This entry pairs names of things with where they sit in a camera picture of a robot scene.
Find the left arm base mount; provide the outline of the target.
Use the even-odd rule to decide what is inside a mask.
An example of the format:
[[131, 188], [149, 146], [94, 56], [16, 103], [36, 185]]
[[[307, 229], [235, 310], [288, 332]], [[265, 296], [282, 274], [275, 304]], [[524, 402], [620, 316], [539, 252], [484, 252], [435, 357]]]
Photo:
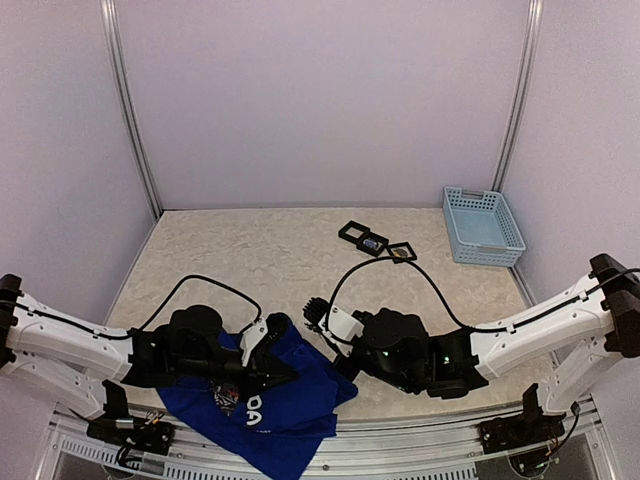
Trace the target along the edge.
[[154, 423], [139, 417], [111, 419], [103, 416], [91, 420], [87, 428], [90, 438], [158, 455], [168, 454], [174, 434], [175, 427], [169, 422]]

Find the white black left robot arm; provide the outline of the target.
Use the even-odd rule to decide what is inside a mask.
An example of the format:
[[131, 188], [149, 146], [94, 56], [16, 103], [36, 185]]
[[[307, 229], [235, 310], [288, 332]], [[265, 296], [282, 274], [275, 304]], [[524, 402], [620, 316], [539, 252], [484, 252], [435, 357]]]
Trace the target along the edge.
[[296, 370], [266, 345], [270, 332], [257, 319], [236, 346], [220, 342], [223, 321], [214, 309], [174, 311], [153, 331], [109, 328], [64, 314], [21, 289], [13, 274], [1, 278], [1, 372], [36, 385], [80, 416], [99, 419], [121, 445], [140, 434], [137, 418], [115, 398], [125, 385], [156, 389], [184, 377], [230, 382], [252, 396], [297, 379]]

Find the blue printed t-shirt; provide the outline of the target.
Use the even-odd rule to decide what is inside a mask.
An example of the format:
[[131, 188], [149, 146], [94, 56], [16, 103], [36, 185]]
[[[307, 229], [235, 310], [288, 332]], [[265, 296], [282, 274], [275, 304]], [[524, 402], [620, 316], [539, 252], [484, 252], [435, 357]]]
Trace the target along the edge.
[[328, 437], [336, 435], [334, 410], [358, 388], [305, 340], [284, 313], [269, 315], [270, 331], [284, 333], [268, 351], [299, 378], [242, 400], [233, 384], [182, 377], [157, 393], [167, 411], [219, 447], [271, 479], [298, 479]]

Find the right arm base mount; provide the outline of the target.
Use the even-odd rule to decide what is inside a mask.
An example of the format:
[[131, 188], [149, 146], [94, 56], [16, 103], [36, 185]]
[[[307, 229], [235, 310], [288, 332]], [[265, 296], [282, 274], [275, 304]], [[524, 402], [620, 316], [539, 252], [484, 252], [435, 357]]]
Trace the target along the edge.
[[563, 421], [567, 414], [544, 413], [535, 387], [523, 394], [520, 413], [486, 420], [477, 426], [484, 454], [530, 446], [565, 433]]

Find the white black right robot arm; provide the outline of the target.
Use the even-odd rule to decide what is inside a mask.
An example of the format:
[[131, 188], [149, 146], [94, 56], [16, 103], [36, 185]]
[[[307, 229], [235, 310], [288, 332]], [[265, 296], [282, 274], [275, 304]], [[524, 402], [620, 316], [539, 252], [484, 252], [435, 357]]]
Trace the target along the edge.
[[551, 299], [519, 314], [431, 336], [416, 315], [381, 309], [362, 320], [330, 304], [319, 326], [357, 369], [413, 394], [466, 396], [531, 359], [575, 348], [556, 373], [533, 386], [536, 405], [513, 419], [511, 433], [535, 442], [584, 391], [624, 359], [639, 355], [639, 271], [607, 254]]

